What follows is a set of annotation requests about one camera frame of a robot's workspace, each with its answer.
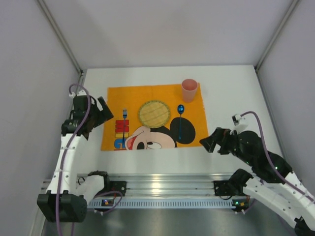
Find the blue metal fork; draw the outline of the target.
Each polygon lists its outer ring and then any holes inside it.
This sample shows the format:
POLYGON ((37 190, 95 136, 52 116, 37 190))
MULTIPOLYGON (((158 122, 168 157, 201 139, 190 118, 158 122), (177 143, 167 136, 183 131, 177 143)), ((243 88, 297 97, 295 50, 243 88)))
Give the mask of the blue metal fork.
POLYGON ((123 109, 123 145, 125 144, 125 129, 126 129, 127 109, 123 109))

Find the orange cartoon print cloth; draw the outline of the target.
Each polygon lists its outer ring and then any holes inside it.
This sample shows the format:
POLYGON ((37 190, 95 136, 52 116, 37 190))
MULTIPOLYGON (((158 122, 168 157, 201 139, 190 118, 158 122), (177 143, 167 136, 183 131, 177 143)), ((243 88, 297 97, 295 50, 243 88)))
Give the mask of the orange cartoon print cloth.
POLYGON ((191 103, 183 101, 180 84, 109 88, 107 98, 114 117, 104 125, 102 151, 198 147, 199 140, 208 136, 200 88, 191 103), (170 108, 170 119, 160 128, 145 127, 138 119, 139 108, 151 100, 162 101, 170 108), (177 107, 180 104, 184 105, 185 111, 179 140, 177 107), (123 109, 127 109, 124 145, 123 109))

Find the yellow woven round plate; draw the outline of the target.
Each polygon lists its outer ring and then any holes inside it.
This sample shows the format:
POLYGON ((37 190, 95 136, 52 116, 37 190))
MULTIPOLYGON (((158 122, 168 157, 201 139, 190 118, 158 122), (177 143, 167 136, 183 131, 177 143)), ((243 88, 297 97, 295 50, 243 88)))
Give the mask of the yellow woven round plate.
POLYGON ((140 123, 148 128, 160 128, 166 125, 170 119, 170 108, 159 100, 151 100, 144 103, 138 111, 140 123))

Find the blue metal spoon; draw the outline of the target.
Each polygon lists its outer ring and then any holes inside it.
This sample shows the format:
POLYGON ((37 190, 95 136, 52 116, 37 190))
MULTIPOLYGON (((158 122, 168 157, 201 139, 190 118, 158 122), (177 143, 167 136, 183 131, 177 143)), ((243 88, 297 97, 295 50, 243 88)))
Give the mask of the blue metal spoon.
POLYGON ((180 104, 177 107, 177 112, 180 115, 180 119, 179 119, 179 140, 182 138, 182 115, 185 111, 185 107, 184 105, 180 104))

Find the pink plastic cup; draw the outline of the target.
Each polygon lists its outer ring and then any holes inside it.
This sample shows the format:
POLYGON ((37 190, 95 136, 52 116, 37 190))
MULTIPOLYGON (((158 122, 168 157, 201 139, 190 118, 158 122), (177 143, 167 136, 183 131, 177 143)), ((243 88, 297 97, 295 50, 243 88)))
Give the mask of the pink plastic cup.
POLYGON ((198 83, 194 79, 185 79, 182 82, 183 101, 190 103, 194 100, 198 89, 198 83))

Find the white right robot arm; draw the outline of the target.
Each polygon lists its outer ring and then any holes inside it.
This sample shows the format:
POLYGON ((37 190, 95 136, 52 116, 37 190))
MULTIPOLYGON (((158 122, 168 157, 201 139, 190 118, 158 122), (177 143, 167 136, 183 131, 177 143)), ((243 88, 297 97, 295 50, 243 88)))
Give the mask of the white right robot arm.
POLYGON ((250 173, 237 169, 227 181, 232 196, 252 197, 281 217, 296 235, 313 236, 315 197, 286 160, 267 149, 258 115, 252 112, 259 133, 247 130, 246 115, 234 115, 233 129, 218 127, 200 144, 208 153, 219 146, 220 155, 231 154, 250 166, 250 173))

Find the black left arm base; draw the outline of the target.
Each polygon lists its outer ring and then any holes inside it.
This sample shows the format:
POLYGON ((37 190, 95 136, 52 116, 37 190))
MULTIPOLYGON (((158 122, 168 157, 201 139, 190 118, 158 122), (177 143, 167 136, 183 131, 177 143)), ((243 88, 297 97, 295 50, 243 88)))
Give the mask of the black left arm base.
POLYGON ((126 181, 118 181, 118 180, 111 180, 109 184, 105 186, 102 190, 98 191, 95 194, 95 197, 103 197, 103 196, 125 196, 126 194, 126 181))

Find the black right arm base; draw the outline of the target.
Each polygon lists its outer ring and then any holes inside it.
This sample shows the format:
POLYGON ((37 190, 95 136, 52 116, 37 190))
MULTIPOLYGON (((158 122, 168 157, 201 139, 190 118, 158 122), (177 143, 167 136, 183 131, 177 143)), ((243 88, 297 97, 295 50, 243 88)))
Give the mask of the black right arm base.
POLYGON ((228 180, 215 180, 213 181, 213 185, 215 196, 223 200, 230 200, 235 196, 245 196, 244 193, 236 193, 236 191, 228 185, 228 180))

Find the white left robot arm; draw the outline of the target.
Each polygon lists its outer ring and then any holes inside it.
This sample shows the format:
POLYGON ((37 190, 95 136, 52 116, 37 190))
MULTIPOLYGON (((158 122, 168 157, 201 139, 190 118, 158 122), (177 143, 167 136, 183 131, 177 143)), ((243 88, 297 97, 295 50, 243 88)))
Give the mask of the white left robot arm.
POLYGON ((106 171, 90 171, 80 186, 77 175, 90 133, 113 117, 103 97, 76 95, 73 98, 73 109, 61 126, 61 149, 52 180, 46 192, 37 197, 37 205, 47 221, 83 222, 88 203, 109 191, 106 171))

